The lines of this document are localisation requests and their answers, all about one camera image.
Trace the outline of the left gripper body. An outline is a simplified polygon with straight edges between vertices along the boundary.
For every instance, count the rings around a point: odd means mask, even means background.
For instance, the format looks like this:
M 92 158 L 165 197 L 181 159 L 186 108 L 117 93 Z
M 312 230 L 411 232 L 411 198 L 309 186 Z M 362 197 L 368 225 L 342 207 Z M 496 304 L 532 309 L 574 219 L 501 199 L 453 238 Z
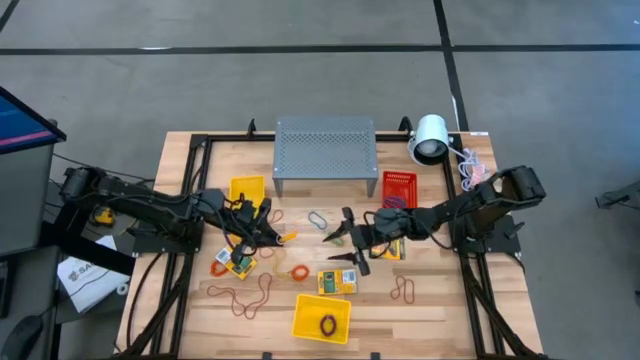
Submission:
M 262 219 L 268 221 L 272 209 L 272 200 L 264 198 L 258 205 L 242 197 L 240 200 L 222 200 L 222 207 L 218 211 L 219 227 L 238 236 L 253 236 L 259 233 L 258 223 Z

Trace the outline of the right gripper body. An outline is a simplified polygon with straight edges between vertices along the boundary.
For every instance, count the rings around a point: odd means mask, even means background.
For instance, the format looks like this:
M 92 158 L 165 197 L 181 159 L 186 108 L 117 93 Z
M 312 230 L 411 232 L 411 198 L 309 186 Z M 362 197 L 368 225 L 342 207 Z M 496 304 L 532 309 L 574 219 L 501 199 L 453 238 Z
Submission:
M 363 221 L 363 224 L 354 225 L 349 230 L 352 243 L 358 250 L 368 250 L 416 235 L 416 224 L 410 209 L 380 208 L 376 212 L 365 211 Z

